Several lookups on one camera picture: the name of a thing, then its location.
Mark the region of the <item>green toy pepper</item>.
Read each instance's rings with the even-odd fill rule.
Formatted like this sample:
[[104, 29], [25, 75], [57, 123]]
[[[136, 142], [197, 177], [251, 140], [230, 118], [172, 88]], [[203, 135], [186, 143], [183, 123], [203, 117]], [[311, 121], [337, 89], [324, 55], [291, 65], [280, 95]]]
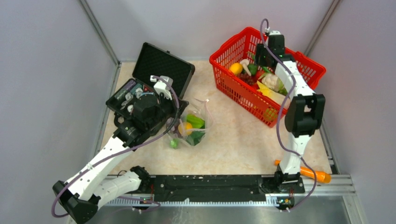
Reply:
[[172, 139], [170, 141], [170, 147], [172, 149], [178, 149], [179, 148], [179, 139], [176, 139], [176, 138]]

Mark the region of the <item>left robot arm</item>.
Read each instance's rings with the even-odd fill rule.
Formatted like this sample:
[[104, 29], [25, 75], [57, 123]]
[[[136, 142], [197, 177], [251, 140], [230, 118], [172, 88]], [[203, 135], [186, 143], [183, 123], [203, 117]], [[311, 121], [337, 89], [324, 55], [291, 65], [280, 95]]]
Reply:
[[143, 167], [132, 167], [113, 180], [106, 177], [137, 149], [166, 135], [169, 128], [161, 134], [158, 131], [168, 119], [175, 123], [188, 105], [177, 96], [144, 93], [134, 97], [128, 115], [100, 152], [73, 177], [53, 185], [52, 216], [70, 216], [77, 224], [85, 224], [109, 201], [130, 191], [146, 192], [150, 181]]

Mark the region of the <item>yellow toy lemon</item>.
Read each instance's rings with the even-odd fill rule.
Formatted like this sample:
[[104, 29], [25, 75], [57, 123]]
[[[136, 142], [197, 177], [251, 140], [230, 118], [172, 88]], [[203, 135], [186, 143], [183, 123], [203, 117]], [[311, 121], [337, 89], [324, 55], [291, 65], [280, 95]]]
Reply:
[[182, 136], [189, 136], [192, 134], [193, 126], [189, 122], [182, 122], [178, 125], [178, 131]]

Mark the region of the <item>green toy leaf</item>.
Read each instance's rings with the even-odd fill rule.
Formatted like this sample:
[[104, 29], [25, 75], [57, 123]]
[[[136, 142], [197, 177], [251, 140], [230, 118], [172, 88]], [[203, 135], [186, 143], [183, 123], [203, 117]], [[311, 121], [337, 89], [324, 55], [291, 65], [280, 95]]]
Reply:
[[187, 114], [186, 121], [191, 123], [194, 129], [202, 129], [205, 127], [205, 121], [194, 114]]

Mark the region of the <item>toy cauliflower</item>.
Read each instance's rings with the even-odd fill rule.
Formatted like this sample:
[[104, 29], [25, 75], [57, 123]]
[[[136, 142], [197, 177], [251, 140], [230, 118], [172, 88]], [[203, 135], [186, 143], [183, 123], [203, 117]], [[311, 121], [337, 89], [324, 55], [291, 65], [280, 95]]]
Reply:
[[272, 73], [263, 73], [261, 76], [261, 83], [275, 92], [279, 92], [284, 89], [282, 81], [278, 78], [278, 76]]

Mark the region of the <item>clear zip top bag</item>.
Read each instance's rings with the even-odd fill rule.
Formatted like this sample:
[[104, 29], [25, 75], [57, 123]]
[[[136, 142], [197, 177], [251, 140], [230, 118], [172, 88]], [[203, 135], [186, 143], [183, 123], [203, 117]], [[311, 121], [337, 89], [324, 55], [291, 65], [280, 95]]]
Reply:
[[195, 98], [174, 123], [173, 117], [166, 121], [165, 126], [170, 128], [167, 133], [170, 148], [195, 147], [209, 133], [213, 117], [208, 110], [208, 102], [209, 99]]

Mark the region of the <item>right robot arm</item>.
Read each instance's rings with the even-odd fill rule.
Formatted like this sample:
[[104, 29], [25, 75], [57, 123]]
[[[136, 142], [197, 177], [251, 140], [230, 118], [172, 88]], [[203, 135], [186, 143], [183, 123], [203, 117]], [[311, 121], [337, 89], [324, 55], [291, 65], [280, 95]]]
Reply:
[[285, 52], [284, 36], [278, 31], [260, 34], [262, 43], [256, 47], [255, 64], [274, 69], [283, 83], [290, 104], [284, 116], [289, 133], [289, 144], [272, 178], [264, 178], [261, 188], [265, 193], [304, 193], [300, 165], [307, 143], [322, 123], [325, 97], [308, 86], [297, 68], [293, 55]]

